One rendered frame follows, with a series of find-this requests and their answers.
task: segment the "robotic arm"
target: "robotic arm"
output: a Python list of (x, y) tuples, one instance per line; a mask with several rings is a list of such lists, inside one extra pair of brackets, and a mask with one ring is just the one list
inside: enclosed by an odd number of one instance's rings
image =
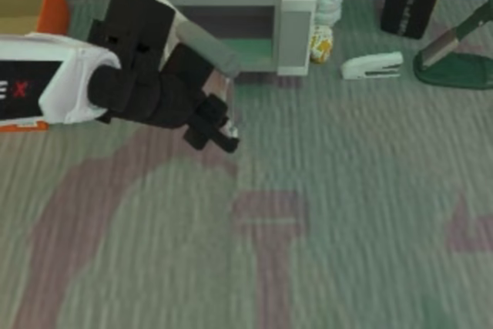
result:
[[(163, 64), (170, 36), (175, 40)], [(37, 115), (48, 123), (109, 124), (117, 118), (167, 129), (188, 126), (184, 139), (198, 150), (210, 140), (228, 153), (238, 146), (236, 133), (226, 129), (232, 126), (227, 104), (203, 89), (214, 70), (228, 79), (239, 74), (236, 55), (167, 0), (111, 0), (105, 19), (93, 22), (88, 42), (35, 33), (4, 41), (10, 48), (2, 50), (10, 52), (0, 51), (0, 80), (31, 81), (25, 71), (37, 65), (30, 78), (38, 80), (32, 84), (38, 95), (28, 89), (35, 96), (28, 114), (10, 89), (0, 100), (0, 119)]]

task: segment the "green lamp base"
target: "green lamp base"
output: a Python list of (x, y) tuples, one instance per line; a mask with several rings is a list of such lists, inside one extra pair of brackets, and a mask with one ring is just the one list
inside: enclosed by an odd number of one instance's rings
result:
[(414, 58), (414, 74), (425, 84), (458, 89), (493, 89), (493, 60), (482, 55), (449, 54), (423, 69), (421, 53)]

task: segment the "white stapler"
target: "white stapler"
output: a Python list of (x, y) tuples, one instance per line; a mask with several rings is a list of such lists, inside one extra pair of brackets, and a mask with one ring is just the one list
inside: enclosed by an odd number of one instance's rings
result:
[(340, 68), (345, 80), (398, 77), (404, 63), (401, 52), (364, 55), (349, 59)]

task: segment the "green dustpan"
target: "green dustpan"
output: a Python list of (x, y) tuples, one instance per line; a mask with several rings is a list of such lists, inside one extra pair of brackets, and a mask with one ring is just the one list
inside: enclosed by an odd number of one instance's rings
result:
[(473, 31), (493, 20), (488, 0), (459, 26), (444, 33), (414, 59), (414, 74), (425, 84), (462, 89), (493, 89), (493, 59), (453, 51)]

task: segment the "cardboard box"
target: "cardboard box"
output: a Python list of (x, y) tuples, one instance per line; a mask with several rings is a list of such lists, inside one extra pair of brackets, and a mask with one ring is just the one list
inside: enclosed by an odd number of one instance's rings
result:
[[(66, 35), (70, 15), (67, 0), (0, 0), (0, 33), (25, 35), (47, 32)], [(2, 126), (1, 132), (47, 130), (48, 124), (37, 121)]]

